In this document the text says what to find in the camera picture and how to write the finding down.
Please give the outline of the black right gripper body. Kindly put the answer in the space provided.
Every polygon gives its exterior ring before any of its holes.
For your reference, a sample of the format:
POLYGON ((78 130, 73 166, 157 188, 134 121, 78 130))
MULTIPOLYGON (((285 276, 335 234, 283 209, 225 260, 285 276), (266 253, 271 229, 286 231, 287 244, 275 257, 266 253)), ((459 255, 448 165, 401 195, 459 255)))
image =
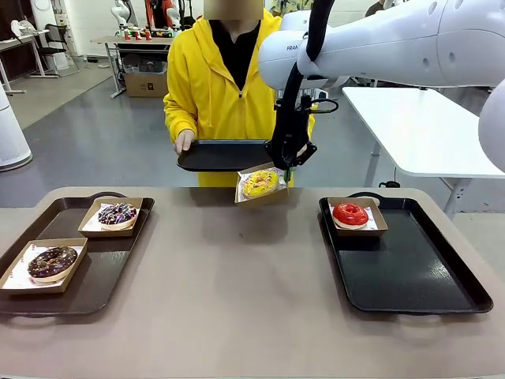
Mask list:
POLYGON ((294 136, 297 144, 307 144, 309 141, 309 111, 296 111, 294 114, 294 136))

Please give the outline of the person's right hand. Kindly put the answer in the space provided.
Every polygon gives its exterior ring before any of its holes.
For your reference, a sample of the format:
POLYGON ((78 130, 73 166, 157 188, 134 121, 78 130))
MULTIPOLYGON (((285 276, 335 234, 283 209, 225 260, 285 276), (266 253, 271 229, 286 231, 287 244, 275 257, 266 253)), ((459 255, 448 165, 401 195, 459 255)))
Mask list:
POLYGON ((183 152, 187 152, 191 144, 195 141, 195 133, 190 129, 182 130, 175 139, 174 150, 180 156, 183 152))

